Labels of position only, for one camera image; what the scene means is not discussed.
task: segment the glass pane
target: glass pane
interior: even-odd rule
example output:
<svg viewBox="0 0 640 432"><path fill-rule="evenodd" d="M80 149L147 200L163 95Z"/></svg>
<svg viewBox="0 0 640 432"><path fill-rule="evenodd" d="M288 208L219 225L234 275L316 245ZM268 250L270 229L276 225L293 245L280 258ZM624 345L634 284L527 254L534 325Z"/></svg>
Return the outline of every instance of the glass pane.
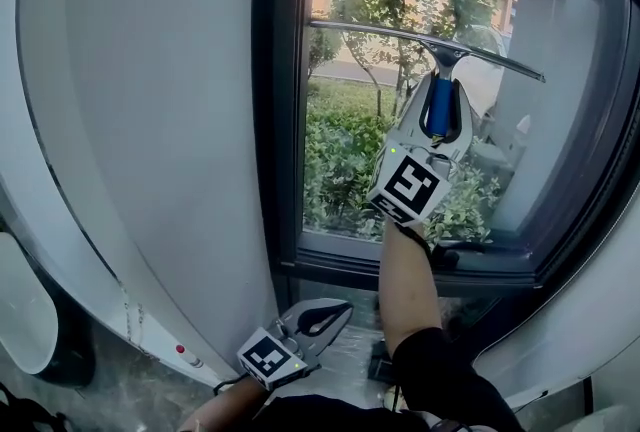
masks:
<svg viewBox="0 0 640 432"><path fill-rule="evenodd" d="M349 320L349 326L371 331L382 330L377 292L317 283L305 279L299 279L298 285L301 301L319 298L347 300L353 304L353 315ZM494 303L495 299L491 298L440 297L438 305L440 306L442 326L449 338L455 340L471 328Z"/></svg>
<svg viewBox="0 0 640 432"><path fill-rule="evenodd" d="M618 79L625 0L313 0L312 8L319 18L453 38L545 74L542 84L473 57L456 65L474 140L427 221L432 242L520 234L541 207L560 202L556 183L569 174L561 164L587 156L613 106L615 92L594 75ZM381 217L365 200L373 157L434 61L410 42L319 29L310 61L305 228L378 240ZM581 163L569 170L581 173ZM578 209L592 188L561 193Z"/></svg>
<svg viewBox="0 0 640 432"><path fill-rule="evenodd" d="M326 47L334 58L308 81L304 227L380 240L382 214L366 200L376 155L418 79L435 63L418 43L392 37L326 29L311 35L310 58ZM398 49L412 62L400 76ZM396 92L398 78L403 83Z"/></svg>

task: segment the white wall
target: white wall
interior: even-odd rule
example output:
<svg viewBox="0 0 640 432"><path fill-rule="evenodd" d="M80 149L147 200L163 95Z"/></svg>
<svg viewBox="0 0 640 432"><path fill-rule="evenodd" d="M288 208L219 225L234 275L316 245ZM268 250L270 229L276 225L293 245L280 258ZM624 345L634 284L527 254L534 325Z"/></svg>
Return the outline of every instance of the white wall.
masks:
<svg viewBox="0 0 640 432"><path fill-rule="evenodd" d="M640 336L640 198L586 266L475 367L522 405L589 376Z"/></svg>
<svg viewBox="0 0 640 432"><path fill-rule="evenodd" d="M509 57L542 71L545 84L505 71L491 138L515 167L491 227L517 231L571 142L587 88L602 0L518 0ZM530 117L527 135L516 126Z"/></svg>
<svg viewBox="0 0 640 432"><path fill-rule="evenodd" d="M60 3L22 0L20 25L34 115L65 195L145 307L161 321L181 315L235 363L276 312L253 139L251 0ZM66 60L48 56L58 53Z"/></svg>
<svg viewBox="0 0 640 432"><path fill-rule="evenodd" d="M176 353L178 340L148 312L138 323L138 303L122 290L95 254L56 187L33 129L20 75L16 0L0 0L0 215L32 259L84 309L112 332L163 363L215 386L230 367L184 320L169 316L178 337L207 356L210 366L193 368ZM44 40L47 31L40 31ZM56 64L55 54L49 54ZM4 277L0 264L0 279Z"/></svg>
<svg viewBox="0 0 640 432"><path fill-rule="evenodd" d="M595 410L624 405L629 411L629 430L640 429L640 340L593 374Z"/></svg>

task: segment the shrub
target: shrub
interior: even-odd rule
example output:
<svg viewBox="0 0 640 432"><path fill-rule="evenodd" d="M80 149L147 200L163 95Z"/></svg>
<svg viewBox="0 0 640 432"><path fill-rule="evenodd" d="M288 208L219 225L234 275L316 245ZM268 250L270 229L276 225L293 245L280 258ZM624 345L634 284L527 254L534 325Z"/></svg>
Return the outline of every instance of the shrub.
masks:
<svg viewBox="0 0 640 432"><path fill-rule="evenodd" d="M385 85L381 95L381 116L391 116L393 88ZM312 75L307 87L309 112L351 112L357 116L376 116L376 88L367 82Z"/></svg>
<svg viewBox="0 0 640 432"><path fill-rule="evenodd" d="M383 215L366 200L375 159L391 120L352 111L310 109L304 174L304 225L380 240ZM442 238L488 241L485 216L495 207L500 185L487 180L468 154L451 179L452 189L425 222L428 241Z"/></svg>
<svg viewBox="0 0 640 432"><path fill-rule="evenodd" d="M342 40L337 30L312 28L309 39L309 69L307 77L323 64L331 62L340 51Z"/></svg>
<svg viewBox="0 0 640 432"><path fill-rule="evenodd" d="M382 214L366 200L376 154L390 124L331 111L307 115L304 223L317 231L380 235Z"/></svg>

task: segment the black strap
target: black strap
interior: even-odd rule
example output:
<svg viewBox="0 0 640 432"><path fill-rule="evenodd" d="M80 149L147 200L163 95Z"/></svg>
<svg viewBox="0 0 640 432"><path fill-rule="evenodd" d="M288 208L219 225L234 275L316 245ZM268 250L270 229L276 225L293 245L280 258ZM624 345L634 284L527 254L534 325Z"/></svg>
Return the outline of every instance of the black strap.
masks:
<svg viewBox="0 0 640 432"><path fill-rule="evenodd" d="M411 238L411 240L413 240L420 247L422 247L422 249L424 249L424 252L427 255L427 259L431 263L433 258L433 253L431 252L431 247L429 247L429 244L427 243L427 241L424 238L422 238L418 233L416 233L413 229L408 228L407 226L403 226L402 224L398 224L397 222L394 222L394 224L396 225L400 233L402 233L404 236L408 238Z"/></svg>
<svg viewBox="0 0 640 432"><path fill-rule="evenodd" d="M475 246L475 244L473 244L472 242L456 242L454 245L448 248L442 247L440 245L436 245L432 251L427 241L424 238L422 238L418 233L416 233L413 229L407 226L403 226L402 224L398 224L397 222L394 222L394 224L396 225L400 233L402 233L407 238L411 238L411 240L413 240L420 247L422 247L425 254L427 255L427 259L429 260L429 264L431 265L431 268L448 269L448 270L455 269L456 265L458 264L458 260L460 259L460 256L458 255L457 252L454 252L451 249L452 248L469 249L467 244Z"/></svg>

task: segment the forearm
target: forearm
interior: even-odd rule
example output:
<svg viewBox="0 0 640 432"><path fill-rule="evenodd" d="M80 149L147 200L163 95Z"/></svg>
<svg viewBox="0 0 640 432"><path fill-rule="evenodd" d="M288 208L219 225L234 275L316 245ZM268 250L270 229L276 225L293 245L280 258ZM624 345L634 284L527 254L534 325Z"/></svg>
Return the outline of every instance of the forearm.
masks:
<svg viewBox="0 0 640 432"><path fill-rule="evenodd" d="M198 430L198 423L207 432L228 430L243 421L251 420L268 397L267 390L253 378L247 377L209 400L189 416L178 430L180 432Z"/></svg>
<svg viewBox="0 0 640 432"><path fill-rule="evenodd" d="M380 316L389 355L403 340L428 327L442 327L438 294L427 256L387 220L379 278Z"/></svg>

